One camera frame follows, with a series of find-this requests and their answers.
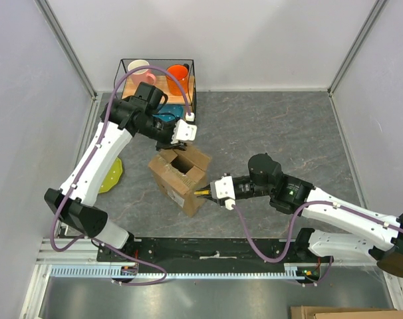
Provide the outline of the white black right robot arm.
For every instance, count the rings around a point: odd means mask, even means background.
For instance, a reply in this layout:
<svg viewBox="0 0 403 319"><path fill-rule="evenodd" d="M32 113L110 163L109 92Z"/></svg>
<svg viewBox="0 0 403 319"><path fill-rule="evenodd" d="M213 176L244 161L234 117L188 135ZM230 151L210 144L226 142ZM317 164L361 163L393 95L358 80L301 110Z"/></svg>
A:
<svg viewBox="0 0 403 319"><path fill-rule="evenodd" d="M248 161L248 175L220 179L194 191L228 210L237 210L242 199L269 197L278 212L291 216L288 233L298 217L315 219L344 230L331 234L302 229L293 244L294 256L303 262L316 257L344 261L374 261L393 276L403 278L403 213L400 216L370 211L339 199L312 183L283 173L281 164L268 154Z"/></svg>

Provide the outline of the brown cardboard express box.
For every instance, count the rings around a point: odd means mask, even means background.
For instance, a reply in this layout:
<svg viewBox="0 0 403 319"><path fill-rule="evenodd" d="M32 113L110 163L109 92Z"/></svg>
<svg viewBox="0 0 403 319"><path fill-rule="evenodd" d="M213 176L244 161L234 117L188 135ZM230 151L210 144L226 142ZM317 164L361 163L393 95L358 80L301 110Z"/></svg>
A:
<svg viewBox="0 0 403 319"><path fill-rule="evenodd" d="M211 158L193 145L185 150L161 150L148 164L160 191L193 217L205 203L194 192L207 185Z"/></svg>

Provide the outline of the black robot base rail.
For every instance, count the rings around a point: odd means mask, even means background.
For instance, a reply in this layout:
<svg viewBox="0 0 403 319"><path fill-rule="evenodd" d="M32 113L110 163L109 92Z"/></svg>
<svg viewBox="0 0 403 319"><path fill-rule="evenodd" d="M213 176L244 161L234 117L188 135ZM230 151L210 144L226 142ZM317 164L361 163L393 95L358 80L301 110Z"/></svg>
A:
<svg viewBox="0 0 403 319"><path fill-rule="evenodd" d="M286 264L330 264L331 258L317 257L308 248L291 241L278 263L264 261L247 239L141 237L120 250L140 261L163 268L168 275L264 274L283 272Z"/></svg>

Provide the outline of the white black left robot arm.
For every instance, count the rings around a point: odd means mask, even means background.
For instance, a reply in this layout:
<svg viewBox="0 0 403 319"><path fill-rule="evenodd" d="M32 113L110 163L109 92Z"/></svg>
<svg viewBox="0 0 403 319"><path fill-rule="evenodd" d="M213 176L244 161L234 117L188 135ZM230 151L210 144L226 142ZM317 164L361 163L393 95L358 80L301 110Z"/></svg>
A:
<svg viewBox="0 0 403 319"><path fill-rule="evenodd" d="M159 150L184 150L188 142L194 141L195 125L181 118L165 122L157 116L167 101L166 93L145 82L132 96L111 98L74 171L58 189L49 188L45 193L45 202L57 221L112 246L112 254L120 261L134 256L135 246L128 241L130 234L94 204L114 161L136 134L156 141Z"/></svg>

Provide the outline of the yellow utility knife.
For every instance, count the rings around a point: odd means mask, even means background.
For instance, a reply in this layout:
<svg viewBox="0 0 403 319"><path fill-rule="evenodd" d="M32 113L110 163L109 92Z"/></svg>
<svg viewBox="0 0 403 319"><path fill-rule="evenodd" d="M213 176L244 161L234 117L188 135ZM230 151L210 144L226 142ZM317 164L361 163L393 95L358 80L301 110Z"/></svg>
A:
<svg viewBox="0 0 403 319"><path fill-rule="evenodd" d="M208 189L201 189L194 192L194 195L197 197L209 197L211 195L211 191Z"/></svg>

